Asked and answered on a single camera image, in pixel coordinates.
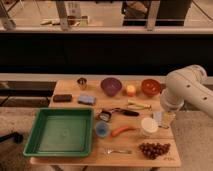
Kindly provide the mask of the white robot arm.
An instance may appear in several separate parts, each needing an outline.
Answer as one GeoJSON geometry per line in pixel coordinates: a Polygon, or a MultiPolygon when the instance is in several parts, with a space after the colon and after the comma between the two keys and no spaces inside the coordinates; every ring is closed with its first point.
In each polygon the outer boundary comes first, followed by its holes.
{"type": "Polygon", "coordinates": [[[166,88],[160,95],[162,108],[177,111],[187,101],[213,119],[213,91],[203,85],[206,79],[207,73],[200,65],[170,72],[165,78],[166,88]]]}

